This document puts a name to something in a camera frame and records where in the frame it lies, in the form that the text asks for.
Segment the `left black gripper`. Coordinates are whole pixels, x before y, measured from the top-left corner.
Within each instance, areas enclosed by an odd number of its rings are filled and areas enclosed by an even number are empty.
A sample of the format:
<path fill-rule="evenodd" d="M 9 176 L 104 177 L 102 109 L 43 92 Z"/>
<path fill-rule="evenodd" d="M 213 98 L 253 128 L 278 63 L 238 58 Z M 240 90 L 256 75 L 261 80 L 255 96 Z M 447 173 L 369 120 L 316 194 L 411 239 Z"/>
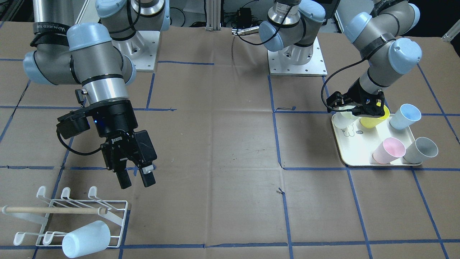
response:
<path fill-rule="evenodd" d="M 327 112 L 331 113 L 345 105 L 354 105 L 352 114 L 357 117 L 383 117 L 385 96 L 382 91 L 376 95 L 368 93 L 361 86 L 359 79 L 348 89 L 347 94 L 334 92 L 326 100 Z"/>

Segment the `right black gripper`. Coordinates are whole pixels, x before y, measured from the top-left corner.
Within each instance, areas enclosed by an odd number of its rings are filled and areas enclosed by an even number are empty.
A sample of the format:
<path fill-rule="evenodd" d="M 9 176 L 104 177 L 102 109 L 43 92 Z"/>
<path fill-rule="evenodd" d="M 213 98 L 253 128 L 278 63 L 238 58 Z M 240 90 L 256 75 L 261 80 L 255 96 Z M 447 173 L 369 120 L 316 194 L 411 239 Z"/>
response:
<path fill-rule="evenodd" d="M 106 167 L 115 171 L 120 188 L 125 190 L 132 186 L 126 170 L 127 160 L 139 168 L 144 187 L 154 185 L 153 161 L 157 154 L 148 132 L 135 132 L 138 123 L 131 102 L 98 102 L 90 105 L 86 114 L 93 118 L 99 137 L 106 139 L 101 145 L 102 155 Z"/>

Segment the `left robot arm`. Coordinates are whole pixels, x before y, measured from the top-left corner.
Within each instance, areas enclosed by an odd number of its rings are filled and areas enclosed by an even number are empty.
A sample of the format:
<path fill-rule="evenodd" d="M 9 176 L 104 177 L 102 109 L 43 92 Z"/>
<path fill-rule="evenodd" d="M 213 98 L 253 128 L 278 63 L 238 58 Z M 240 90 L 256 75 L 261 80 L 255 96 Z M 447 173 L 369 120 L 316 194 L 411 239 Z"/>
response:
<path fill-rule="evenodd" d="M 355 15 L 343 28 L 338 43 L 319 45 L 318 33 L 326 21 L 324 7 L 312 0 L 275 0 L 266 21 L 258 27 L 267 49 L 271 75 L 321 76 L 327 73 L 323 58 L 345 40 L 357 49 L 368 69 L 346 93 L 320 96 L 330 112 L 350 112 L 358 117 L 384 115 L 384 89 L 415 67 L 420 46 L 401 37 L 418 22 L 420 11 L 407 0 L 375 0 L 371 13 Z"/>

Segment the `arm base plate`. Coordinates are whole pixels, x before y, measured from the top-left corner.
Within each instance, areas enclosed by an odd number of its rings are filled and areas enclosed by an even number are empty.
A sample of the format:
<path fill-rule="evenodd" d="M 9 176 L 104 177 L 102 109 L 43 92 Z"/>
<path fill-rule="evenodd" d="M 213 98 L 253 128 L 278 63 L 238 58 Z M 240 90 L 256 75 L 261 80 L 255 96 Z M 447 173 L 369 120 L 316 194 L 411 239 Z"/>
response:
<path fill-rule="evenodd" d="M 128 56 L 137 72 L 154 72 L 160 43 L 160 31 L 137 31 L 120 43 L 119 49 Z"/>
<path fill-rule="evenodd" d="M 308 47 L 291 45 L 280 51 L 268 50 L 267 56 L 270 75 L 313 77 L 327 75 L 318 38 Z"/>

